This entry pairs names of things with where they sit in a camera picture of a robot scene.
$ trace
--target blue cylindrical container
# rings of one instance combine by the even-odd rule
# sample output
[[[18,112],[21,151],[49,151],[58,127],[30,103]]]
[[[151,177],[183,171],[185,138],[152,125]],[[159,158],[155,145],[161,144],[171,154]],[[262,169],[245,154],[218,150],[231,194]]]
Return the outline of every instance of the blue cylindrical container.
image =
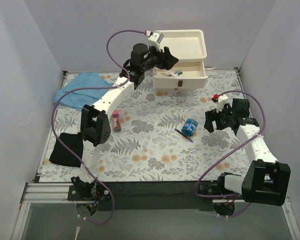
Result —
[[[198,122],[192,118],[188,118],[183,125],[181,132],[188,136],[192,137],[195,134],[195,131],[198,127]]]

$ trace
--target gray wall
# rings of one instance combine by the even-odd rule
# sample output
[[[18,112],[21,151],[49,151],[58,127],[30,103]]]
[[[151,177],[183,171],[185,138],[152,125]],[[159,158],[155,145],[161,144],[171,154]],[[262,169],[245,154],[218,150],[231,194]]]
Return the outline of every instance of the gray wall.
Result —
[[[276,0],[24,0],[55,59],[70,72],[119,70],[106,53],[124,29],[202,29],[207,67],[240,67]],[[146,38],[123,33],[110,50],[124,63]]]
[[[241,68],[245,90],[262,103],[265,138],[291,167],[289,193],[300,227],[300,0],[277,0]],[[258,108],[253,113],[261,118]]]
[[[22,0],[0,0],[0,240],[10,239],[62,72]]]

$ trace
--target floral tablecloth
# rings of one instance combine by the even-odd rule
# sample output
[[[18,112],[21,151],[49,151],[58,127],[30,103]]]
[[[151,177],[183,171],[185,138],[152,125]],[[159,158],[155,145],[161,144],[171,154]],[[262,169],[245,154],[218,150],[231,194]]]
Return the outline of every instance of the floral tablecloth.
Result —
[[[226,90],[240,90],[233,70],[206,70],[205,88],[193,91],[160,91],[153,87],[152,73],[119,106],[122,131],[112,131],[103,145],[96,175],[102,181],[191,181],[223,155],[240,144],[230,129],[208,133],[204,129],[205,111],[214,109],[211,97]],[[100,74],[115,82],[118,73]],[[65,85],[76,74],[68,74]],[[243,98],[240,93],[228,94],[230,99]],[[174,131],[185,120],[196,119],[198,128],[193,143]],[[58,108],[55,127],[62,132],[80,130],[81,112],[65,106]],[[49,162],[56,142],[53,134],[45,152],[40,182],[70,182],[79,168]],[[206,179],[215,180],[224,171],[243,174],[249,161],[239,150],[212,170]]]

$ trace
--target folded black fabric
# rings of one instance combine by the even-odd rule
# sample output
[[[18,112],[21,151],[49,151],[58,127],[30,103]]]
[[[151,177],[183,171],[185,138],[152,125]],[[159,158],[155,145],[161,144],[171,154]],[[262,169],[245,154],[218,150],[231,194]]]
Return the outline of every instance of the folded black fabric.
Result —
[[[81,137],[81,132],[79,132],[78,134],[63,132],[60,134],[59,138],[68,148],[70,148],[75,152],[75,154],[82,158],[84,144]],[[80,167],[81,165],[80,161],[75,156],[73,156],[64,146],[62,146],[58,140],[55,142],[49,161],[53,164],[68,167]]]

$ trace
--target blue cloth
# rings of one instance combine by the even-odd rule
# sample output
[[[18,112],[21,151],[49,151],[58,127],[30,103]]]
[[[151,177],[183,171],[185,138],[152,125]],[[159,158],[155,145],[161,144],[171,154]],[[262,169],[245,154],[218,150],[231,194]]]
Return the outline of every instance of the blue cloth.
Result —
[[[56,103],[63,94],[73,89],[86,87],[111,87],[112,85],[113,83],[107,83],[96,72],[81,72],[71,82],[69,82],[65,87],[61,88],[56,93],[53,102]],[[60,101],[60,103],[81,111],[85,104],[92,105],[102,98],[107,91],[108,89],[78,90],[69,93]]]

